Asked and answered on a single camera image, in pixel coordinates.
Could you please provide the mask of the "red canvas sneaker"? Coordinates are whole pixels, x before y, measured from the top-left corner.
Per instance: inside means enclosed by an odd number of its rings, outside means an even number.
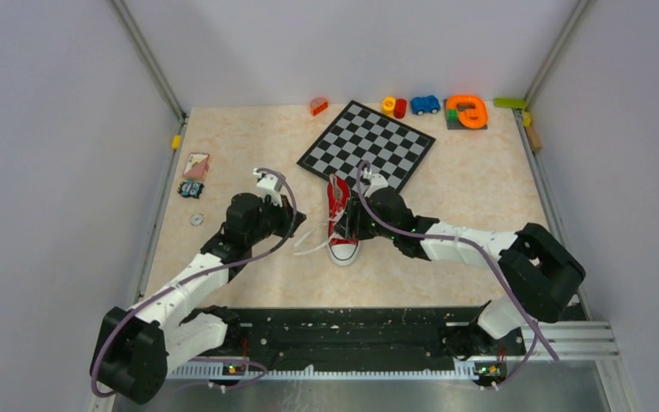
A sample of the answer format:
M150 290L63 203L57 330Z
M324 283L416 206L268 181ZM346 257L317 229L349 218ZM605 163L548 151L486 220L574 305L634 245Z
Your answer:
M294 256L305 256L321 249L327 249L330 260L340 267L347 267L354 262L360 248L360 241L347 229L341 220L348 216L352 191L345 179L332 173L327 185L328 217L303 234L294 244ZM327 228L326 239L311 249L299 251L299 246L320 227Z

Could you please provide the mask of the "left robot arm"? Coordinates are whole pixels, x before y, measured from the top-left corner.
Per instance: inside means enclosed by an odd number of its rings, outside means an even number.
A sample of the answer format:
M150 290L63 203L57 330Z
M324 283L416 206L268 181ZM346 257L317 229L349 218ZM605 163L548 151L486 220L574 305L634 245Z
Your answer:
M133 306L115 306L104 315L88 369L93 396L121 395L145 404L169 372L200 353L235 352L239 329L222 316L197 312L198 305L247 264L269 256L269 251L253 255L255 245L276 236L270 250L278 250L305 218L292 191L234 196L218 231L171 281Z

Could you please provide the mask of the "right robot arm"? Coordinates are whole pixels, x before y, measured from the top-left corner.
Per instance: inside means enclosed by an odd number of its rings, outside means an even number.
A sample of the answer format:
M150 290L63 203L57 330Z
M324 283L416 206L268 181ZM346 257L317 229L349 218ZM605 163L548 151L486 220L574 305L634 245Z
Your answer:
M471 347L491 354L512 330L553 324L586 277L583 266L540 224L512 232L454 226L415 214L391 188L352 196L333 227L344 238L389 239L408 258L486 267L504 290L483 306L469 330Z

